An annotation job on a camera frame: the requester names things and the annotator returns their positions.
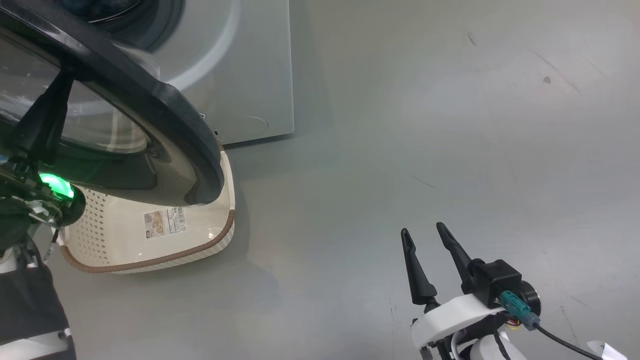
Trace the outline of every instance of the floor scuff mark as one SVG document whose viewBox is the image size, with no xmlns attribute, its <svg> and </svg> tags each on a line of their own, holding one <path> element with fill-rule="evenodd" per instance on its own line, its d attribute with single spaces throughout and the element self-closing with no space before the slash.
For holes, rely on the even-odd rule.
<svg viewBox="0 0 640 360">
<path fill-rule="evenodd" d="M 560 312 L 562 312 L 562 316 L 566 319 L 566 322 L 569 323 L 569 329 L 571 329 L 571 334 L 573 335 L 573 339 L 575 340 L 575 345 L 579 346 L 580 342 L 578 341 L 578 336 L 573 330 L 573 325 L 571 324 L 571 320 L 569 320 L 569 316 L 567 316 L 566 312 L 564 311 L 564 305 L 560 305 Z"/>
<path fill-rule="evenodd" d="M 429 184 L 429 183 L 425 183 L 424 181 L 422 181 L 422 180 L 418 179 L 417 177 L 415 177 L 415 176 L 413 176 L 413 175 L 411 175 L 411 174 L 409 174 L 409 176 L 410 176 L 410 177 L 412 177 L 412 178 L 414 178 L 414 179 L 416 179 L 416 180 L 418 180 L 418 181 L 420 181 L 421 183 L 425 184 L 426 186 L 430 186 L 430 187 L 432 187 L 432 188 L 436 189 L 436 187 L 435 187 L 435 186 L 433 186 L 433 185 L 431 185 L 431 184 Z"/>
<path fill-rule="evenodd" d="M 577 297 L 571 296 L 571 295 L 569 295 L 567 292 L 562 291 L 562 290 L 561 290 L 561 292 L 562 292 L 563 294 L 565 294 L 567 297 L 569 297 L 569 298 L 571 298 L 571 299 L 575 300 L 578 304 L 583 305 L 583 306 L 588 307 L 588 308 L 590 308 L 590 309 L 591 309 L 591 306 L 589 306 L 589 305 L 585 304 L 583 301 L 580 301 L 580 299 L 578 299 Z"/>
<path fill-rule="evenodd" d="M 391 310 L 391 324 L 393 326 L 391 329 L 391 359 L 396 360 L 396 316 L 394 315 L 394 306 L 391 303 L 391 298 L 389 298 L 389 310 Z"/>
<path fill-rule="evenodd" d="M 594 69 L 596 69 L 597 72 L 600 73 L 600 75 L 602 75 L 605 79 L 610 80 L 609 77 L 607 76 L 607 74 L 604 73 L 604 71 L 600 70 L 599 67 L 597 67 L 594 63 L 592 63 L 591 61 L 587 60 L 587 62 L 589 63 L 589 65 L 591 65 Z"/>
<path fill-rule="evenodd" d="M 474 46 L 477 46 L 476 38 L 472 33 L 467 33 L 467 38 L 469 39 L 469 41 L 471 41 L 471 44 L 473 44 Z"/>
<path fill-rule="evenodd" d="M 569 84 L 575 91 L 577 91 L 578 93 L 582 94 L 580 89 L 578 89 L 578 87 L 575 86 L 574 83 L 572 83 L 569 79 L 567 79 L 566 76 L 564 76 L 564 74 L 562 72 L 560 72 L 560 70 L 558 70 L 558 68 L 554 64 L 551 63 L 551 61 L 548 61 L 547 59 L 545 59 L 544 56 L 538 54 L 537 52 L 535 52 L 533 50 L 531 50 L 531 52 L 534 53 L 537 57 L 539 57 L 542 61 L 544 61 L 547 65 L 551 66 L 551 68 L 554 69 L 558 73 L 558 75 L 560 75 L 564 79 L 564 81 L 567 84 Z"/>
</svg>

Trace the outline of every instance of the gray floor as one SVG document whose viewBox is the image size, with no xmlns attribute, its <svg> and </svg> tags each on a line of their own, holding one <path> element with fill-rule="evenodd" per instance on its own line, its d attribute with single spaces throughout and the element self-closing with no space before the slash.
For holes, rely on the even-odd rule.
<svg viewBox="0 0 640 360">
<path fill-rule="evenodd" d="M 399 232 L 515 265 L 549 330 L 640 353 L 640 3 L 291 2 L 296 133 L 234 147 L 237 229 L 137 275 L 52 259 L 80 359 L 418 359 Z M 579 359 L 526 330 L 529 359 Z"/>
</svg>

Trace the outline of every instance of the barcode sticker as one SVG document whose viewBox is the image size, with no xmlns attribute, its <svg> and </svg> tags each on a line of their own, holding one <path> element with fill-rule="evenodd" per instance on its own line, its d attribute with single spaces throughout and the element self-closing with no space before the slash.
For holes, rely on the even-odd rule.
<svg viewBox="0 0 640 360">
<path fill-rule="evenodd" d="M 147 239 L 161 238 L 187 231 L 184 208 L 168 208 L 144 214 Z"/>
</svg>

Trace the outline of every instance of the green led light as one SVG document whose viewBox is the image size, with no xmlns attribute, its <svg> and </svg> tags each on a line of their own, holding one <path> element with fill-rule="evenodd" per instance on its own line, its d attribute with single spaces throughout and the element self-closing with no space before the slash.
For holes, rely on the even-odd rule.
<svg viewBox="0 0 640 360">
<path fill-rule="evenodd" d="M 43 183 L 49 184 L 49 187 L 54 193 L 73 199 L 74 189 L 68 181 L 64 180 L 60 176 L 55 176 L 54 174 L 40 174 L 40 179 Z"/>
</svg>

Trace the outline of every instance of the white laundry basket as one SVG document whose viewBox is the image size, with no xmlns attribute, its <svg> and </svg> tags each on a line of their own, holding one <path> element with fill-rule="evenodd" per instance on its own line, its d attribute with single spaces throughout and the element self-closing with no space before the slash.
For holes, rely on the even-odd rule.
<svg viewBox="0 0 640 360">
<path fill-rule="evenodd" d="M 225 175 L 222 193 L 204 206 L 169 208 L 82 189 L 86 209 L 58 237 L 62 254 L 84 272 L 127 274 L 182 265 L 222 251 L 234 234 L 236 193 L 224 151 L 220 165 Z"/>
</svg>

